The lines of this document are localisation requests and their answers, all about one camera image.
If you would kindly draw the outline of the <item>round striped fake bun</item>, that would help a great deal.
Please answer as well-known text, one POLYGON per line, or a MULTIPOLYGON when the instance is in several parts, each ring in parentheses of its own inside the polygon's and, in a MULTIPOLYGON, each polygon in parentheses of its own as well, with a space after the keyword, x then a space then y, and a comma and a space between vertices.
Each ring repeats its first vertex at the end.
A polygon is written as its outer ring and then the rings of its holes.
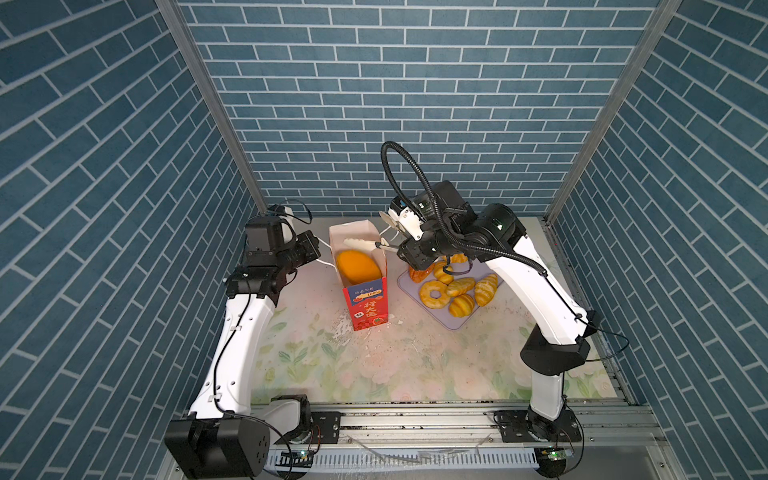
POLYGON ((449 305, 449 313, 457 318, 468 317, 474 309, 475 301, 469 294, 453 297, 449 305))

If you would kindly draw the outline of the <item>oval golden fake bread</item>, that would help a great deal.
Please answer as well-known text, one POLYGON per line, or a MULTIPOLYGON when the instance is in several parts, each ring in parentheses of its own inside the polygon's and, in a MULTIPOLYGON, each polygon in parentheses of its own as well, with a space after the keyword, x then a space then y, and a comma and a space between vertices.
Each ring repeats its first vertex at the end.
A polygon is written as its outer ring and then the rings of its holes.
POLYGON ((335 257, 342 280, 348 285, 358 285, 380 279, 383 274, 376 261, 358 250, 346 250, 335 257))

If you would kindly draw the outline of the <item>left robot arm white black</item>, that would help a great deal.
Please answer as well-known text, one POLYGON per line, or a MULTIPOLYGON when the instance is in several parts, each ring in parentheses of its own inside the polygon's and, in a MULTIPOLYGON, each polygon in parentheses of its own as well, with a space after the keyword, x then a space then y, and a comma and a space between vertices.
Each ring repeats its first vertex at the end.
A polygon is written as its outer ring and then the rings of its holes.
POLYGON ((187 415, 171 421, 164 436, 187 478, 254 478, 273 444, 312 437, 305 395, 279 397, 253 412, 251 380, 281 291, 319 256, 318 239, 309 231, 297 233, 281 215, 246 223, 240 264, 225 282, 227 302, 213 362, 187 415))

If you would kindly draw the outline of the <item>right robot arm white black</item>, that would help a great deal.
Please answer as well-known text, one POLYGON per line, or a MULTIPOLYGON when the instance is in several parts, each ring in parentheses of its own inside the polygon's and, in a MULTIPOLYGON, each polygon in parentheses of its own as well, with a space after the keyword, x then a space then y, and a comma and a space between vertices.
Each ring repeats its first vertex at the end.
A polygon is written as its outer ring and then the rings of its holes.
POLYGON ((586 363, 594 330, 586 310, 544 266, 513 211, 494 203, 476 213, 443 181, 411 199, 397 195, 387 215, 405 236, 397 255, 409 266, 424 270, 441 256, 464 254, 514 292, 536 322, 520 353, 532 371, 528 430, 538 440, 555 441, 575 425, 566 410, 565 374, 586 363))

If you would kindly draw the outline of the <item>metal tongs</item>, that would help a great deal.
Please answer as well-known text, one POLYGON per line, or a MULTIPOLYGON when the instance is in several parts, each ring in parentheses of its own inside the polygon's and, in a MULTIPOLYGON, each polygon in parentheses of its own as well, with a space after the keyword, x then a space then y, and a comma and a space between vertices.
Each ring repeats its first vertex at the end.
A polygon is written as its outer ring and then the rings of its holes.
POLYGON ((347 222, 342 227, 343 244, 349 249, 366 253, 372 253, 375 250, 398 252, 399 245, 385 238, 383 231, 379 231, 372 220, 347 222))

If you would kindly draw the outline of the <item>small twisted fake bread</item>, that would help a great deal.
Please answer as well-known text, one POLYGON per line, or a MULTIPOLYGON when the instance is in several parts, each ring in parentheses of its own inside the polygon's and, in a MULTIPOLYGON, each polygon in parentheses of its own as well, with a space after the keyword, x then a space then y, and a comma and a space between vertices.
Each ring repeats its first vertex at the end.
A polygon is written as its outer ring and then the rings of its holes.
POLYGON ((464 295, 467 292, 471 291, 476 285, 476 280, 471 277, 465 277, 460 279, 455 279, 446 287, 446 294, 449 297, 457 297, 460 295, 464 295))

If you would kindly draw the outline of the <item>long striped fake bread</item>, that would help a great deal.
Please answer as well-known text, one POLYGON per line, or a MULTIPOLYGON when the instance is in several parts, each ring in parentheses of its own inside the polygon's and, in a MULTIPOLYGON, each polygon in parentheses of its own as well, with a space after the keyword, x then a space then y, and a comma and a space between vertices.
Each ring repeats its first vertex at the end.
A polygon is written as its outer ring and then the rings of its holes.
POLYGON ((479 280, 474 289, 475 301, 478 306, 488 305, 495 297, 499 285, 499 277, 492 273, 479 280))

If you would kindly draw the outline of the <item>red white paper bag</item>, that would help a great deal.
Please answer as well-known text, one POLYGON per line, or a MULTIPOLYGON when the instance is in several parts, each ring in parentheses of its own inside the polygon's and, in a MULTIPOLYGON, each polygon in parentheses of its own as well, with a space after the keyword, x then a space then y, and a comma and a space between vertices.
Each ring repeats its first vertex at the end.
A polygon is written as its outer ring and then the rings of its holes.
POLYGON ((388 322, 388 264, 379 230, 370 220, 335 222, 327 247, 354 331, 388 322))

